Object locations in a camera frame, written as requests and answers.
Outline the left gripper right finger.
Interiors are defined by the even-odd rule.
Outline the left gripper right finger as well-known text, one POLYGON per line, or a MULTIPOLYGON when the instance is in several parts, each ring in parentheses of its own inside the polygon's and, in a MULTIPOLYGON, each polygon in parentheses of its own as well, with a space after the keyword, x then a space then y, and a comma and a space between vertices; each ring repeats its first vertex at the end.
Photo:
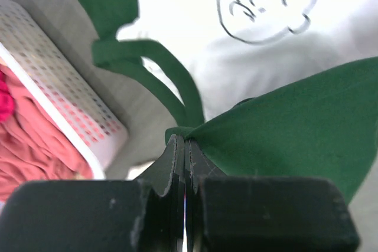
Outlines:
POLYGON ((228 176, 185 143, 188 251, 356 251, 360 236, 323 178, 228 176))

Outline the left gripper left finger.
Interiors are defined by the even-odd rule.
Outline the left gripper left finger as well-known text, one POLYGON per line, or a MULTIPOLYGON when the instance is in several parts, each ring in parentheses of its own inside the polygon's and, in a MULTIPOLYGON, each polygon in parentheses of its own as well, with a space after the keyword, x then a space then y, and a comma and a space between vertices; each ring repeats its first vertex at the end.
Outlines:
POLYGON ((184 152, 183 138, 174 135, 131 181, 19 186, 1 212, 1 250, 181 251, 184 152))

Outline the white and green t-shirt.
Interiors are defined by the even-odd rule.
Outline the white and green t-shirt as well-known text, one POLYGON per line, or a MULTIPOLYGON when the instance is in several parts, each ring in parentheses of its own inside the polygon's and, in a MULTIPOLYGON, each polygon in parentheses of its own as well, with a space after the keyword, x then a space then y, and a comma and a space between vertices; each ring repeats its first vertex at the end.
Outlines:
POLYGON ((229 175, 319 176, 351 201, 377 155, 377 0, 78 0, 96 67, 132 78, 229 175))

